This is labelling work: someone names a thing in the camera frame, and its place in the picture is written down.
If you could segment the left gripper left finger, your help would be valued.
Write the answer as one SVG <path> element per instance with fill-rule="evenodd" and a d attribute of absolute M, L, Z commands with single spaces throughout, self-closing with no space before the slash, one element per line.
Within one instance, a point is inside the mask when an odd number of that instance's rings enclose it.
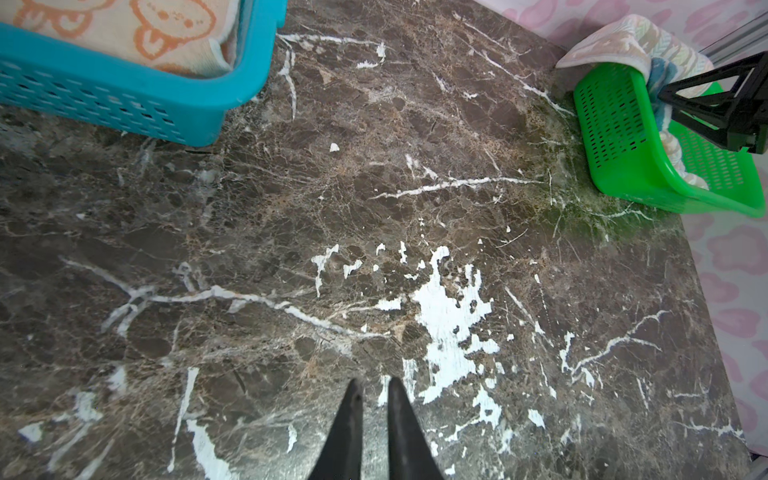
<path fill-rule="evenodd" d="M 360 480 L 363 450 L 363 387 L 352 379 L 341 400 L 309 480 Z"/>

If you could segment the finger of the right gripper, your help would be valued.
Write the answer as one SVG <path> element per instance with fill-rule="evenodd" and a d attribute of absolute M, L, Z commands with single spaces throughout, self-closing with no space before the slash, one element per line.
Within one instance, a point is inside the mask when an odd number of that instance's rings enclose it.
<path fill-rule="evenodd" d="M 766 59 L 767 53 L 761 52 L 745 59 Z M 699 134 L 710 143 L 726 148 L 727 110 L 731 106 L 730 89 L 715 94 L 700 94 L 686 97 L 684 90 L 701 86 L 714 86 L 721 80 L 736 82 L 739 75 L 739 62 L 718 67 L 706 73 L 668 84 L 660 98 L 673 107 L 672 119 Z"/>

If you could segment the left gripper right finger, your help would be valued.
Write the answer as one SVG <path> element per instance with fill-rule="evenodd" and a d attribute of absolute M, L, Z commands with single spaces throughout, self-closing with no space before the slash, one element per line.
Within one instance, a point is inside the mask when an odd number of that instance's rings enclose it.
<path fill-rule="evenodd" d="M 387 400 L 390 480 L 443 480 L 400 378 L 392 377 Z"/>

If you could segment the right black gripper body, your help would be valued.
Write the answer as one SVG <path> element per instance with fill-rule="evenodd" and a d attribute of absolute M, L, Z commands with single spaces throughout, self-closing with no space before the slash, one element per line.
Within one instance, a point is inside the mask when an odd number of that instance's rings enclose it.
<path fill-rule="evenodd" d="M 767 60 L 743 59 L 730 89 L 732 103 L 726 128 L 726 148 L 753 154 L 767 151 Z"/>

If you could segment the orange bear pattern towel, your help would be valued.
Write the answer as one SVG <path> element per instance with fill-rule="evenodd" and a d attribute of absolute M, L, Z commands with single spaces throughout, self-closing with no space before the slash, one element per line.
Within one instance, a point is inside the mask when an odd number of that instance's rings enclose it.
<path fill-rule="evenodd" d="M 189 78 L 233 70 L 238 1 L 3 1 L 1 22 Z"/>

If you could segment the blue patterned towel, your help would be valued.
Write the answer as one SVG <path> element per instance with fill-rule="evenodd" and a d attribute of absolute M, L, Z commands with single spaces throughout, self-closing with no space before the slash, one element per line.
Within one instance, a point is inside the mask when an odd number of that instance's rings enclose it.
<path fill-rule="evenodd" d="M 651 58 L 647 90 L 657 130 L 666 131 L 672 120 L 673 107 L 660 98 L 662 90 L 679 77 L 678 66 L 661 57 Z"/>

